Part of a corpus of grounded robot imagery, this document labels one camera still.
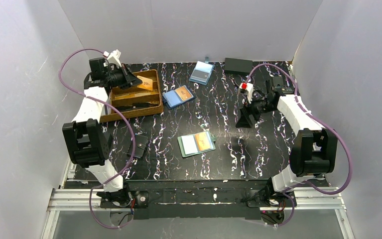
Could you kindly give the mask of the blue card holder orange card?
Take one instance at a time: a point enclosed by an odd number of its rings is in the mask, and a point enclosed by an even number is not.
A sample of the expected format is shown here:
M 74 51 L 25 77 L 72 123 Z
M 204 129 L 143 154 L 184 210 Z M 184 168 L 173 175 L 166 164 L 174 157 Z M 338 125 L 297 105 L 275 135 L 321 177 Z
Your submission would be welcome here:
M 191 101 L 194 98 L 195 96 L 191 93 L 187 86 L 180 86 L 177 89 L 170 90 L 162 94 L 162 102 L 170 110 Z

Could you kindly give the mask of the small black wallet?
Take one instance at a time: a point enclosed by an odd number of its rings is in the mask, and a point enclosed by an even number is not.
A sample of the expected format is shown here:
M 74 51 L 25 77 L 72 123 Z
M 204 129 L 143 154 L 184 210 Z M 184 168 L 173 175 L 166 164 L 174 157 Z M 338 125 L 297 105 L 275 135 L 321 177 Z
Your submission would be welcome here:
M 148 136 L 142 135 L 142 134 L 135 134 L 135 150 L 133 157 L 140 159 L 143 158 L 146 151 L 147 151 L 147 145 L 149 142 Z

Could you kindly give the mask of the green card holder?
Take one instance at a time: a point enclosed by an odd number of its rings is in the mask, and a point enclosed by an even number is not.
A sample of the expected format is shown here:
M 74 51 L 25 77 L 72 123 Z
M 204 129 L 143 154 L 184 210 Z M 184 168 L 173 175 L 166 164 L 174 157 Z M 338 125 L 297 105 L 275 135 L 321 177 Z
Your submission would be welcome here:
M 216 149 L 216 138 L 209 131 L 178 137 L 178 144 L 183 158 L 206 153 Z

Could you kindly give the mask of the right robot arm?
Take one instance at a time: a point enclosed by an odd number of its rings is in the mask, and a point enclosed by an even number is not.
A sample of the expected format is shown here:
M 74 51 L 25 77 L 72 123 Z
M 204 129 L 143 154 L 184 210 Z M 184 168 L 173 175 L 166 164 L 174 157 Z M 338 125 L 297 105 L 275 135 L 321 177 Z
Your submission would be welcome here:
M 333 171 L 336 160 L 337 137 L 309 117 L 309 111 L 293 87 L 274 79 L 266 82 L 267 93 L 256 90 L 252 83 L 241 83 L 239 90 L 246 96 L 240 109 L 237 128 L 251 128 L 264 113 L 279 111 L 296 135 L 289 156 L 289 165 L 271 177 L 267 190 L 285 192 L 315 176 Z

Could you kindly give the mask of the blue card holder grey card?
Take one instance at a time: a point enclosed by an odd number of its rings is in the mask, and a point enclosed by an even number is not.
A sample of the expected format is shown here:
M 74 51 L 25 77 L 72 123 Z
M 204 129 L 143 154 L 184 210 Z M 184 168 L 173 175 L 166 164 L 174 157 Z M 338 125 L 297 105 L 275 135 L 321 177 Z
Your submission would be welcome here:
M 196 66 L 189 78 L 189 81 L 206 86 L 208 84 L 213 69 L 213 64 L 197 61 Z

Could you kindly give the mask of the aluminium frame rail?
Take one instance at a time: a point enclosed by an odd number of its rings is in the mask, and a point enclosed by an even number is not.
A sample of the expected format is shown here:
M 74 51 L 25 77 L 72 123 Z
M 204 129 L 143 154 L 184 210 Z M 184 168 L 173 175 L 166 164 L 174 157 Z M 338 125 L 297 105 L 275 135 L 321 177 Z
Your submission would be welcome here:
M 355 237 L 341 194 L 327 195 L 310 187 L 296 188 L 293 192 L 296 210 L 333 210 L 336 213 L 343 238 L 353 239 Z M 47 219 L 41 237 L 49 239 L 54 235 L 61 211 L 88 211 L 90 205 L 96 212 L 103 211 L 104 209 L 100 207 L 100 204 L 100 199 L 96 193 L 90 196 L 88 189 L 54 190 L 47 206 Z

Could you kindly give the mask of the black box at back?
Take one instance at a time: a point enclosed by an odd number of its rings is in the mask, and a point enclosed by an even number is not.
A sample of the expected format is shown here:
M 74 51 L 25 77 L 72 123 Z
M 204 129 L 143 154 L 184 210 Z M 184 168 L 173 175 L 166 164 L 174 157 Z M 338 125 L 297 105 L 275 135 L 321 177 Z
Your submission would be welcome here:
M 236 75 L 248 75 L 253 69 L 253 61 L 236 59 L 236 58 L 225 58 L 224 61 L 224 71 L 226 74 L 236 74 Z

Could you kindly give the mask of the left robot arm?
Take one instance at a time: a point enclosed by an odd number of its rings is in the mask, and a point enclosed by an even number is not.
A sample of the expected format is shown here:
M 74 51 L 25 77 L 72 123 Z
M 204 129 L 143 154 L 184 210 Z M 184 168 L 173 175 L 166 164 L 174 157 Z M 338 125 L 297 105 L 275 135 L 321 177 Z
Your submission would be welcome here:
M 105 194 L 116 195 L 129 191 L 121 173 L 109 160 L 113 138 L 105 136 L 100 124 L 103 108 L 110 107 L 111 89 L 129 88 L 141 81 L 114 56 L 89 61 L 90 73 L 84 79 L 83 101 L 71 122 L 62 132 L 73 164 L 91 172 L 101 183 Z

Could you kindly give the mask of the orange card in tray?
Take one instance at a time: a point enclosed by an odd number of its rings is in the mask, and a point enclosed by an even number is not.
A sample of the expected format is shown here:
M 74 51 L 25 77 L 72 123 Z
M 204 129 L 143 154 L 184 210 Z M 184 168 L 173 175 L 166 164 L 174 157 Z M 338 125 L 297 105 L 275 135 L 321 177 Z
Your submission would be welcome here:
M 134 98 L 142 98 L 152 95 L 153 92 L 138 92 L 138 93 L 129 93 L 129 94 L 119 94 L 114 96 L 114 100 L 126 100 Z

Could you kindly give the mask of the orange vip card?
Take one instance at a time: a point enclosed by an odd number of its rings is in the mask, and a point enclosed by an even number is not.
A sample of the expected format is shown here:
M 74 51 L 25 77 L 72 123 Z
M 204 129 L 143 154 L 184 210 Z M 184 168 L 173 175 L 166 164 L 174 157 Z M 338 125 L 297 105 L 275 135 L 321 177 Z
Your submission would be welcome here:
M 141 80 L 141 83 L 137 85 L 138 88 L 152 91 L 153 90 L 153 80 L 151 78 L 137 76 Z
M 213 148 L 211 137 L 206 131 L 195 134 L 194 139 L 199 151 L 205 151 Z

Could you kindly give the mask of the black cards in tray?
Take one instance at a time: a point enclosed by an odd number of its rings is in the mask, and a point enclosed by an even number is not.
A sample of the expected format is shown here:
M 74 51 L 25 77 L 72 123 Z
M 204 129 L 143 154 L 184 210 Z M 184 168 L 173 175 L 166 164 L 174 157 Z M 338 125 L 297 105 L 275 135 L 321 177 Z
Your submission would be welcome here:
M 147 108 L 156 107 L 156 106 L 158 106 L 158 104 L 145 102 L 145 103 L 133 103 L 131 105 L 126 105 L 126 106 L 119 106 L 119 107 L 116 107 L 116 109 L 120 112 L 128 112 L 133 110 L 147 109 Z

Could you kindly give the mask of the woven brown organizer tray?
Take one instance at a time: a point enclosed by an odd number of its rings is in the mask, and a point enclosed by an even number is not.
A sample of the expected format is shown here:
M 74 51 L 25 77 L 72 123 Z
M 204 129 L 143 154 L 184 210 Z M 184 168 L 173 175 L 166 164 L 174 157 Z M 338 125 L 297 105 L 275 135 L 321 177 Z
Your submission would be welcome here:
M 131 87 L 126 90 L 113 88 L 109 96 L 109 103 L 126 119 L 162 113 L 164 106 L 158 72 L 151 69 L 134 74 L 141 78 L 151 79 L 152 90 L 139 87 Z

